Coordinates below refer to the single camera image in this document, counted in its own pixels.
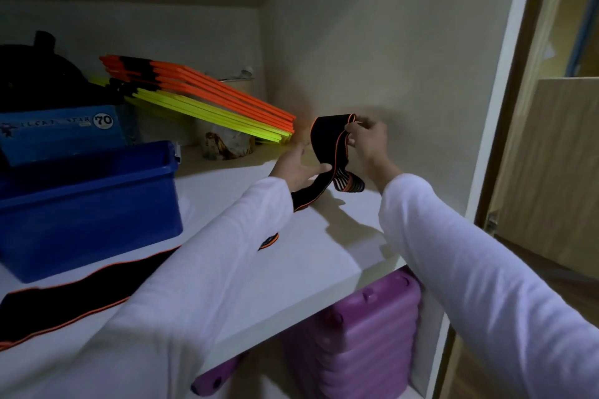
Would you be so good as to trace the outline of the white lidded container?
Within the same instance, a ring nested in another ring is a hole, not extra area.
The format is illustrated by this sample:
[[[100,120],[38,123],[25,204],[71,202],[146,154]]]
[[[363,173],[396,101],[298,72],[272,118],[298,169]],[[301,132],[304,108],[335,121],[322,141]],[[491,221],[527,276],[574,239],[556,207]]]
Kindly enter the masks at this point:
[[[255,78],[253,72],[253,67],[244,67],[236,75],[221,78],[219,81],[242,93],[255,96]]]

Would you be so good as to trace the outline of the wooden door frame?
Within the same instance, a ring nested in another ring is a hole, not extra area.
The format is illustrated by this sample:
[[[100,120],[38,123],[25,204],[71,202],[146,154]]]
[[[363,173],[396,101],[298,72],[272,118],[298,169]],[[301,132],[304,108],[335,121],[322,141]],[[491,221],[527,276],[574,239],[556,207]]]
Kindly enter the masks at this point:
[[[481,229],[513,166],[559,1],[512,0],[466,211]]]

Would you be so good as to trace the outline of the white cabinet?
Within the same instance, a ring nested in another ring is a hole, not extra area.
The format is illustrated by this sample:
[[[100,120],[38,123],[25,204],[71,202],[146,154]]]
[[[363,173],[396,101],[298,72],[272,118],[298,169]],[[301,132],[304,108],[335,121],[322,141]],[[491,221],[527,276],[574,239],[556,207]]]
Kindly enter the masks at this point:
[[[250,65],[256,94],[310,124],[356,112],[382,120],[389,153],[449,206],[475,218],[526,0],[266,0],[258,8],[128,2],[0,0],[2,41],[46,27],[85,73],[94,56],[186,64],[214,76]],[[177,238],[106,260],[184,243],[268,174],[278,154],[257,147],[231,166],[183,148]],[[260,344],[393,269],[380,196],[334,190],[292,217],[257,253],[202,370]],[[48,379],[122,308],[83,318],[0,353],[0,399],[41,394]]]

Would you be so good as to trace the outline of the black bag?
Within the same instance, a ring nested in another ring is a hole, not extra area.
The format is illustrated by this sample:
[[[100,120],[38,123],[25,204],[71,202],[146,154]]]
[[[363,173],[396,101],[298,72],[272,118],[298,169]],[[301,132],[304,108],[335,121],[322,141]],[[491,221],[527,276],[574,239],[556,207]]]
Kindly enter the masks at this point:
[[[32,46],[0,45],[0,113],[19,113],[124,103],[113,89],[89,82],[55,53],[56,39],[37,31]]]

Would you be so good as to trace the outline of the person's right forearm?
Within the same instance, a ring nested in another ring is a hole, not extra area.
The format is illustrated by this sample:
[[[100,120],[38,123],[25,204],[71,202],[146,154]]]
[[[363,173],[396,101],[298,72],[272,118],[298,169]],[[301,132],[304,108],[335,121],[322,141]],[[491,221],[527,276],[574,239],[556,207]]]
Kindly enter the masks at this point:
[[[480,360],[528,399],[599,399],[599,328],[423,178],[386,155],[364,163],[387,241]]]

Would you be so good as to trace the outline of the blue plastic bin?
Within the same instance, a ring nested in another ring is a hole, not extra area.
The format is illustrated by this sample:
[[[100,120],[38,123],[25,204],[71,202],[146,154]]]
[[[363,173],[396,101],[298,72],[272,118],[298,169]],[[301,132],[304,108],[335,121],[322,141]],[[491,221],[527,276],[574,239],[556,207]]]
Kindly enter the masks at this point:
[[[179,236],[169,141],[0,173],[0,265],[31,283]]]

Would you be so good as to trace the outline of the stack of orange flat slats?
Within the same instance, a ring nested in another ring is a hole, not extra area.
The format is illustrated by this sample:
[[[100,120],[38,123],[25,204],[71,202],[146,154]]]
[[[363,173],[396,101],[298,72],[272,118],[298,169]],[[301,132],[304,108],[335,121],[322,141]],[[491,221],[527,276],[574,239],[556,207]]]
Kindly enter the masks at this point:
[[[277,128],[293,129],[295,116],[185,65],[130,56],[99,57],[111,78],[224,108]]]

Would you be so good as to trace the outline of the blue printed cardboard box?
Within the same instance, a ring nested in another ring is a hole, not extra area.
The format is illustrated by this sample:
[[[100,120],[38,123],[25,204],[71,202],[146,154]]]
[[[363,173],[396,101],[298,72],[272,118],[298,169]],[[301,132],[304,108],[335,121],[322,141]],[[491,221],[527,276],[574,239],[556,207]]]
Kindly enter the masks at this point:
[[[0,149],[11,167],[128,143],[112,105],[0,113]]]

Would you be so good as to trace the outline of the purple ribbed suitcase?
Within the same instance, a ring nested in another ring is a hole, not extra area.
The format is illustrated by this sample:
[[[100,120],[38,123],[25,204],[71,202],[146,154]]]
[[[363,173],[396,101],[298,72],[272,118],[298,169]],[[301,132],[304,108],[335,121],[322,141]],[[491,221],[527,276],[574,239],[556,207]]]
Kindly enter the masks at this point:
[[[306,399],[398,399],[408,387],[419,282],[396,270],[280,334]]]

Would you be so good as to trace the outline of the white patterned cup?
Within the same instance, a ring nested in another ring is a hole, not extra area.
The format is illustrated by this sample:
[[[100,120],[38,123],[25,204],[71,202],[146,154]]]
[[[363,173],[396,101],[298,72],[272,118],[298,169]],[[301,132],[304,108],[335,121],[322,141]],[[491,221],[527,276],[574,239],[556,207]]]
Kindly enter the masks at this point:
[[[200,130],[199,141],[203,157],[210,161],[236,160],[256,148],[255,136],[215,124]]]

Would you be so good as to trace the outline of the purple plastic case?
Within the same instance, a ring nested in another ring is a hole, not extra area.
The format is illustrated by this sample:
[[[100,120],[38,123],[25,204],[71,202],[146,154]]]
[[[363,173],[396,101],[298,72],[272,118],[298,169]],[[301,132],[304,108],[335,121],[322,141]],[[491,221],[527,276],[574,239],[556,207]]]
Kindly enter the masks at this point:
[[[214,395],[236,372],[246,356],[247,352],[243,352],[209,371],[202,373],[191,384],[191,392],[199,397],[209,397]]]

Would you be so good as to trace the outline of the stack of yellow flat slats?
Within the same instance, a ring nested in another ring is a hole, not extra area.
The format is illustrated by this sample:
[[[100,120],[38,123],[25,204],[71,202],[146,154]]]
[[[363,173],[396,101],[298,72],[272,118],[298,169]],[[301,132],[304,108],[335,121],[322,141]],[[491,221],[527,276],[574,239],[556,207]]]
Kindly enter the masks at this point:
[[[294,135],[293,129],[277,128],[183,95],[165,91],[150,91],[116,78],[91,77],[88,81],[120,91],[124,95],[124,100],[133,106],[154,116],[175,122],[184,122],[186,119],[192,118],[254,136],[265,144],[286,143]]]

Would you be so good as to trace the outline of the wooden door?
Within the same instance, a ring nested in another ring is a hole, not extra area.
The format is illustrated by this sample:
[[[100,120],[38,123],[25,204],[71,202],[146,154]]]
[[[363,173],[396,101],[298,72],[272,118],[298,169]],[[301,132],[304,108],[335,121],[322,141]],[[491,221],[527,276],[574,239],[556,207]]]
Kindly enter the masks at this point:
[[[539,80],[496,235],[599,281],[599,77]]]

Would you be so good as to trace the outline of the person's right hand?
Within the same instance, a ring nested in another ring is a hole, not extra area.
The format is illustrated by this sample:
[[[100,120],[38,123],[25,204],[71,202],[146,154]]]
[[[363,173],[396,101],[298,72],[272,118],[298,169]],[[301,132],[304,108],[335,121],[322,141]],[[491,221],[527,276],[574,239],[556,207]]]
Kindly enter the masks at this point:
[[[353,122],[347,123],[347,125],[360,125],[360,137],[354,149],[363,168],[379,166],[389,161],[387,128],[383,122],[358,115]]]

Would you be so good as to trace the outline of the person's left hand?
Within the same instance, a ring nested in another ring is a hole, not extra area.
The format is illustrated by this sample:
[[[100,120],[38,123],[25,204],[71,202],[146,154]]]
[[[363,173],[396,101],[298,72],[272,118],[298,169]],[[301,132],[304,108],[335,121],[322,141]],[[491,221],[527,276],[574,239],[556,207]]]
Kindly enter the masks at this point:
[[[270,177],[284,180],[291,193],[302,189],[308,182],[303,177],[302,156],[309,143],[308,140],[296,143],[279,157],[270,173]]]

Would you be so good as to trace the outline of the person's left forearm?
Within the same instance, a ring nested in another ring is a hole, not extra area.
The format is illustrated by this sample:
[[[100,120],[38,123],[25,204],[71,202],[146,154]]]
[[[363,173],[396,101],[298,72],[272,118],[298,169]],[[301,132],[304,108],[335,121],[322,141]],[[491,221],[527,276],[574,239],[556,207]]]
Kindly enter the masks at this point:
[[[268,236],[292,217],[291,178],[258,180],[133,296],[0,355],[0,399],[180,399]]]

